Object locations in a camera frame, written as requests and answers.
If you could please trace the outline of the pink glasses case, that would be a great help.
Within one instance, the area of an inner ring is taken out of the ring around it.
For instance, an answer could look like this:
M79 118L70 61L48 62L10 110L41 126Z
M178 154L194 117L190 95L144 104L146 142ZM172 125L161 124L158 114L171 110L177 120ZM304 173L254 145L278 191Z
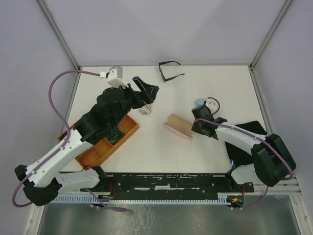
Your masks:
M193 124L175 114L170 114L168 120L164 124L171 131L185 138L192 138L194 134L192 131Z

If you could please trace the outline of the light blue cleaning cloth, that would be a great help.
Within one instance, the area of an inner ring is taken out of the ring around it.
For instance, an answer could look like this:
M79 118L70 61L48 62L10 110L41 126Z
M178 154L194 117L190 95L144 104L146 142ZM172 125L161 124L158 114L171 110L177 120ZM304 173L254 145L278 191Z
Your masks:
M197 98L194 101L194 105L195 107L197 107L197 106L203 105L205 102L206 102L206 98Z

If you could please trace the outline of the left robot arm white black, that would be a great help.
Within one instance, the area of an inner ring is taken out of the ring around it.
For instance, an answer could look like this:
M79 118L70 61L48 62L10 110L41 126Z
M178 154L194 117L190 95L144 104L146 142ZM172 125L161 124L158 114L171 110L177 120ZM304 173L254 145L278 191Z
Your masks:
M103 191L108 186L104 171L94 166L86 171L61 173L60 171L74 158L82 154L112 133L132 109L152 104L159 87L150 85L138 76L130 84L117 82L106 88L96 99L96 104L85 113L53 149L35 163L19 165L14 172L19 179L19 187L31 204L43 206L53 201L59 194L75 190Z

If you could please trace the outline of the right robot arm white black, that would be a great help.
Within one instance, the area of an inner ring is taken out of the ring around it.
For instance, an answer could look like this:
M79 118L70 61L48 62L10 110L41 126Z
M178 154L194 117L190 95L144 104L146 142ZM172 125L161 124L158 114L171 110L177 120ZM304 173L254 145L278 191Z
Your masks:
M236 191L242 184L257 180L273 187L294 177L295 161L279 135L256 134L222 117L214 118L205 104L193 108L192 114L195 118L192 131L229 143L252 158L251 164L235 167L225 178L224 185L229 191Z

